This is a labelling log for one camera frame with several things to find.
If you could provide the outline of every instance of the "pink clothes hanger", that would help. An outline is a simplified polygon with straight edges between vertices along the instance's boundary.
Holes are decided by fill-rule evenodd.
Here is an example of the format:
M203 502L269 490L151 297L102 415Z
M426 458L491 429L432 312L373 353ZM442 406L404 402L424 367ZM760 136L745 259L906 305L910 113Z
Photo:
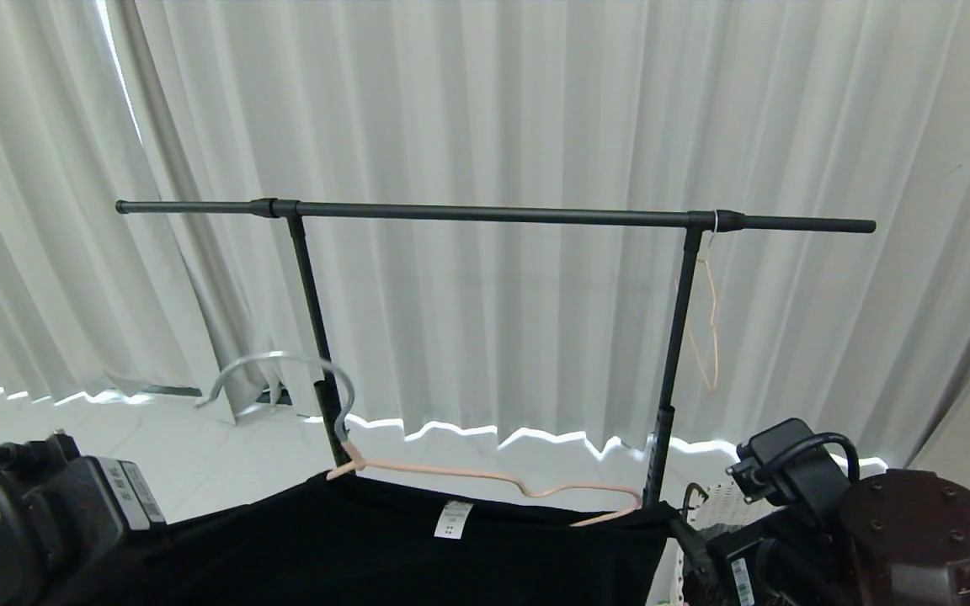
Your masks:
M543 492L533 492L529 490L526 484L522 480L515 478L515 476L509 476L507 473L496 473L491 471L478 471L474 469L463 469L458 467L435 467L435 465L407 465L396 463L396 461L390 460L371 460L370 458L365 458L361 455L357 446L354 446L350 442L350 437L347 436L346 431L346 418L350 414L351 407L354 406L354 382L350 379L350 376L338 365L332 364L332 362L313 357L307 356L304 353L296 352L265 352L265 353L254 353L249 354L249 356L243 356L238 358L238 360L232 361L230 364L224 368L218 377L216 377L216 382L212 384L211 391L209 391L208 396L203 396L197 400L194 407L200 409L200 407L208 406L213 400L219 396L220 390L223 388L223 383L226 382L227 376L234 372L235 369L242 367L245 364L252 364L259 360L270 360L270 359L289 359L296 360L300 362L305 362L305 364L316 365L317 367L327 369L331 371L332 375L338 376L340 380L346 387L347 398L346 402L343 404L342 410L339 411L338 417L335 419L334 431L336 437L338 437L339 443L343 445L343 449L346 449L348 455L350 455L350 463L345 465L340 465L335 469L328 472L328 480L334 480L339 476L345 476L351 471L361 471L367 467L375 467L377 469L389 469L392 471L406 471L409 473L429 473L432 476L460 476L461 478L484 478L489 480L501 480L502 482L508 482L517 486L520 492L531 498L542 498L549 495L556 494L556 492L571 490L571 488L589 488L589 490L596 491L610 491L610 492L626 492L626 494L631 495L635 499L635 505L623 509L620 511L613 511L613 513L605 513L597 515L597 517L589 518L589 520L581 520L572 526L586 526L590 524L596 524L598 522L604 522L605 520L615 520L615 518L622 517L622 515L627 515L632 511L635 511L642 506L642 495L634 488L628 488L626 486L615 486L615 484L600 484L596 482L588 483L570 483L562 484L561 486L555 486L549 488L547 491Z

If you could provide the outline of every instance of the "white label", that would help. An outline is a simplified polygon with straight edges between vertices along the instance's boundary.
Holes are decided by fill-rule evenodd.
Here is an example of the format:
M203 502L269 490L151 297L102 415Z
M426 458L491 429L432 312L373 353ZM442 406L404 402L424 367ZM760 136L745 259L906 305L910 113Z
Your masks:
M736 582L739 606L754 606L754 589L751 587L751 576L747 574L747 561L743 557L732 560L732 579Z
M104 468L104 476L107 476L107 483L111 487L111 494L119 502L119 507L126 517L126 522L130 523L131 529L147 530L152 523L145 515L145 507L141 505L137 492L130 484L130 479L126 476L126 471L122 469L122 464L113 458L96 457L101 467Z
M137 498L141 502L141 507L145 509L145 515L153 522L166 522L167 519L163 517L162 511L159 511L159 506L155 503L152 491L147 487L145 476L141 475L141 468L131 460L121 460L119 463L126 471L126 478L130 479L134 492L137 492Z
M450 500L440 513L440 521L436 522L436 532L434 537L443 540L458 540L462 538L462 527L466 526L466 517L470 515L472 502L458 502Z

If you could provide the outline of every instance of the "curtain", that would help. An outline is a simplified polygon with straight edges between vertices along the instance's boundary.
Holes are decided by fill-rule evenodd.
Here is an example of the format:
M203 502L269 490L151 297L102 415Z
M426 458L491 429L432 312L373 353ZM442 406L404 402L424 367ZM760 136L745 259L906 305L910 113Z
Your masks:
M126 1L111 26L165 199L877 219L713 239L720 385L685 343L678 436L803 417L900 465L970 373L970 3ZM285 224L197 223L237 346L312 348ZM307 231L362 417L652 431L677 231ZM711 305L700 274L703 358Z
M219 372L95 3L0 3L0 387L31 400ZM232 419L224 399L212 407Z

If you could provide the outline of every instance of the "barcode sticker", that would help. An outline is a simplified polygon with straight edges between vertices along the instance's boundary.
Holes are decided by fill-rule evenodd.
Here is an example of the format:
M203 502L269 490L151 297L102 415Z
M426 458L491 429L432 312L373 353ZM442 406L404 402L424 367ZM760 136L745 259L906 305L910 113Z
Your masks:
M472 502L458 502L450 500L440 513L440 520L436 522L436 532L434 537L443 540L460 540L462 538L462 527L466 526L466 517L470 515Z
M122 463L113 458L101 456L93 457L99 461L100 467L104 468L104 478L107 478L108 488L111 494L115 495L115 500L119 504L119 509L126 518L127 524L134 530L150 529L152 523L145 514L145 508L137 498L137 492L130 486L126 478L126 471L122 468Z
M137 467L136 463L132 463L129 460L122 460L119 463L122 464L127 478L130 479L130 484L134 487L134 491L137 492L137 500L141 502L141 506L145 509L145 515L153 522L166 522L167 519L163 517L162 511L159 511L159 506L155 503L155 497L152 496L152 491L147 487L145 476L141 475L140 467Z
M743 557L732 561L732 579L736 582L739 606L754 606L754 589L751 589L751 576L747 574L747 561Z

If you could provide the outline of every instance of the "light under curtain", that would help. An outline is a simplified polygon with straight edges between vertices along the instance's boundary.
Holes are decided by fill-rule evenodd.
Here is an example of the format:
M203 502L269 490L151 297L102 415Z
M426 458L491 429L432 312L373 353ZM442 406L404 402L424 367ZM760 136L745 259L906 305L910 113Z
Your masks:
M95 3L0 1L1 391L215 379L166 219L113 210L115 196L153 195Z
M686 348L678 436L738 441L803 417L900 465L970 373L970 3L116 3L110 16L164 199L877 219L872 237L716 239L720 388ZM309 349L284 224L204 222L204 238L176 235L191 268L220 261L216 296L249 321L237 346ZM363 417L646 441L677 233L307 230ZM708 311L700 279L688 326L702 352ZM311 398L301 369L280 373Z

